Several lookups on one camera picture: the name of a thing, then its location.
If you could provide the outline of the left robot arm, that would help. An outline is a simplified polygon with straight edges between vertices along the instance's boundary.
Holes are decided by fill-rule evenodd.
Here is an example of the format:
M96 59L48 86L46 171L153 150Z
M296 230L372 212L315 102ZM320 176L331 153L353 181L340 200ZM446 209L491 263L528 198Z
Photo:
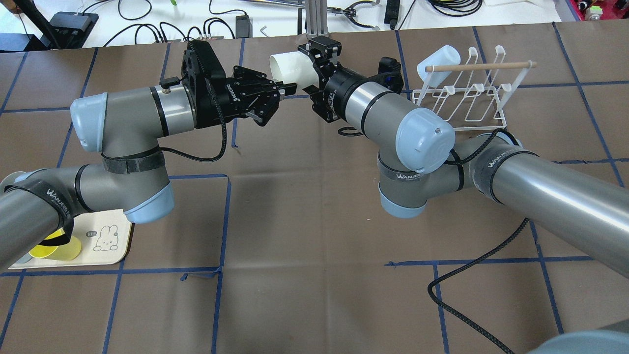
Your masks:
M1 182L1 268L36 245L67 244L74 218L122 210L133 223L161 219L174 207L159 139L252 117L263 127L297 85L241 66L184 68L157 87L76 99L70 114L83 148L98 164L16 171Z

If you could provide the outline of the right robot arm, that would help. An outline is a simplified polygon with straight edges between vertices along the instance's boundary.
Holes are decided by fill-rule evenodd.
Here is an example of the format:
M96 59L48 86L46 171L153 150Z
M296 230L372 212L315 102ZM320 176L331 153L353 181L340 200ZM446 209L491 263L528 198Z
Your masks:
M317 84L305 87L313 111L328 122L343 119L378 146L380 203L387 213L414 218L429 199L474 187L628 275L626 188L545 160L503 128L456 143L447 121L397 92L399 70L391 80L383 73L366 78L341 65L341 43L325 36L298 50L317 74Z

